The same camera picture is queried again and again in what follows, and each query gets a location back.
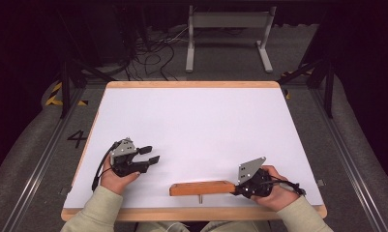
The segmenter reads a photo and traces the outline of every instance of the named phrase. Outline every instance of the white board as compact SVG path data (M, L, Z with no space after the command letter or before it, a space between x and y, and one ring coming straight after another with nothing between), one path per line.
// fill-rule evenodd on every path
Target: white board
M175 183L236 183L238 165L260 157L323 205L280 88L107 88L65 209L83 208L95 172L114 141L130 137L161 156L124 193L123 208L257 207L243 197L169 196Z

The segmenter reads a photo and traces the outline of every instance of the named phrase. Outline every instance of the beige sleeve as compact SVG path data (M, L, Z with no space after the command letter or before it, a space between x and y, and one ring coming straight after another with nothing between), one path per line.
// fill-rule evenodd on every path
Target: beige sleeve
M68 220L61 231L113 232L123 197L98 186L84 209Z
M333 231L304 196L278 211L289 232Z

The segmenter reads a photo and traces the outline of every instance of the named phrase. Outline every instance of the hand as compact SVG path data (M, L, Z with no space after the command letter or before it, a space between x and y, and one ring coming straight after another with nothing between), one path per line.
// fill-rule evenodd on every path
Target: hand
M269 175L287 181L286 177L279 175L274 166L263 165L261 168L268 171ZM251 196L251 199L257 204L268 207L276 212L290 205L290 203L298 198L299 195L296 192L282 188L279 185L274 185L272 192L266 197L256 195Z
M109 161L110 155L106 156L106 159L104 161L103 175L101 176L101 186L112 192L117 193L118 195L122 195L125 190L125 187L129 185L132 181L136 180L140 173L134 172L128 176L119 177L112 171L112 169L110 169L111 165Z

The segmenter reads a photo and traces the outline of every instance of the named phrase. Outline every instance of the person's left hand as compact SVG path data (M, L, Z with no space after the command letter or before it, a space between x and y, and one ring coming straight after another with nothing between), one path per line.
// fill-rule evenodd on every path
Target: person's left hand
M103 166L103 172L108 168L111 168L109 161L110 161L110 155L106 156L106 159L104 161L104 166ZM134 180L136 180L136 178L138 178L139 175L140 175L139 172L134 172L128 176L119 177L112 171L112 169L109 169L106 172L104 172L103 175L101 176L101 186L105 187L106 189L112 192L117 193L118 195L122 195L122 193L125 190L125 187L129 185L131 182L133 182Z

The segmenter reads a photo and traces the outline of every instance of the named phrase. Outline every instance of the orange wooden block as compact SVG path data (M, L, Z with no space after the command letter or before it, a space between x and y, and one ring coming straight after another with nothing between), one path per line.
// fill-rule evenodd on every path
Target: orange wooden block
M235 185L228 181L195 182L173 184L169 195L202 195L212 193L230 193L235 191Z

